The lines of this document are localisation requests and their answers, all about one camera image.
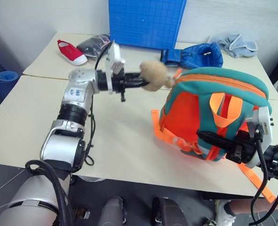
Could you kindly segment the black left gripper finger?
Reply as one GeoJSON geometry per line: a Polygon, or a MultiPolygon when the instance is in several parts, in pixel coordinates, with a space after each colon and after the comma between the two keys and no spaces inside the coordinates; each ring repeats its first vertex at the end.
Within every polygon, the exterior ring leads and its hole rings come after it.
{"type": "Polygon", "coordinates": [[[125,80],[127,81],[140,81],[140,73],[125,73],[125,80]]]}
{"type": "Polygon", "coordinates": [[[149,82],[146,80],[131,80],[127,81],[127,88],[140,88],[148,85],[149,82]]]}

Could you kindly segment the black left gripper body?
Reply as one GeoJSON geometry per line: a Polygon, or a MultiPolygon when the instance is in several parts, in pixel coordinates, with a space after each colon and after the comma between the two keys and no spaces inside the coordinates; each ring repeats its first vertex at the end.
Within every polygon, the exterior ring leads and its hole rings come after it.
{"type": "Polygon", "coordinates": [[[111,79],[112,81],[112,90],[115,93],[120,93],[121,102],[125,102],[125,92],[127,88],[128,77],[125,75],[115,75],[111,79]]]}

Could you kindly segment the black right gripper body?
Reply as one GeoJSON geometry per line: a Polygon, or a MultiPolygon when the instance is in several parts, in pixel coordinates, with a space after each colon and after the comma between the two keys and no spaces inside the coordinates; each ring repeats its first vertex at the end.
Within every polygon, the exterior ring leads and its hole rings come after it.
{"type": "Polygon", "coordinates": [[[254,139],[249,132],[239,130],[231,149],[226,153],[226,159],[241,164],[248,163],[256,152],[254,139]]]}

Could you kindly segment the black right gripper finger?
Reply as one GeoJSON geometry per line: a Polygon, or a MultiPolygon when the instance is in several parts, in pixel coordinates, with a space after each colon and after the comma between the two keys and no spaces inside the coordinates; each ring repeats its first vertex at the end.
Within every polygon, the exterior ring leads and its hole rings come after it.
{"type": "Polygon", "coordinates": [[[198,137],[203,140],[204,142],[219,147],[224,150],[230,150],[234,147],[234,142],[224,138],[220,135],[217,135],[212,132],[203,132],[203,131],[197,131],[196,134],[198,137]]]}

